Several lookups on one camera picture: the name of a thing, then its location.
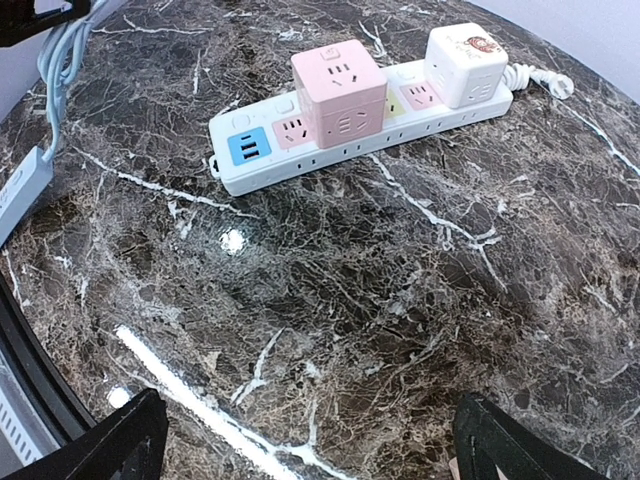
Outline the white multicolour power strip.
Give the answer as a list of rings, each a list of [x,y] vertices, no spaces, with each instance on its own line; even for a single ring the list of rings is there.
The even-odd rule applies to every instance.
[[[328,149],[319,148],[288,92],[209,121],[214,150],[212,174],[229,194],[241,196],[267,186],[405,142],[500,117],[513,94],[499,84],[493,97],[452,110],[425,82],[420,60],[385,67],[388,110],[381,132]]]

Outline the large pink cube adapter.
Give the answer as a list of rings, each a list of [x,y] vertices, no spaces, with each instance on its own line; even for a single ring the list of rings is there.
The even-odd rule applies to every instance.
[[[382,131],[388,79],[359,40],[296,53],[291,64],[301,113],[319,148]]]

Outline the blue small power strip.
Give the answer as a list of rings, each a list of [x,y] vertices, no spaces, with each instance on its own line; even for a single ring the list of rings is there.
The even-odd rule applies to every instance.
[[[45,160],[43,150],[34,146],[1,190],[1,245],[5,244],[53,176],[52,161]]]

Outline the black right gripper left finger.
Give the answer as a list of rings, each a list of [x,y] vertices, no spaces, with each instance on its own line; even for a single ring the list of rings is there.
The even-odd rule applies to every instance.
[[[166,402],[139,392],[84,435],[9,479],[158,479],[168,435]]]

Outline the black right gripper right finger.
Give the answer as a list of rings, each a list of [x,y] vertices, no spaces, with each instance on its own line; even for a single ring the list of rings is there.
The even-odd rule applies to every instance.
[[[454,422],[454,447],[462,479],[602,479],[529,432],[478,393],[465,394]]]

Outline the white cube socket adapter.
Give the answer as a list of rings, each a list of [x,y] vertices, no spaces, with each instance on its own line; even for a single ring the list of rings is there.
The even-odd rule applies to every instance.
[[[430,31],[424,75],[440,100],[458,109],[489,100],[508,61],[505,49],[483,27],[455,24]]]

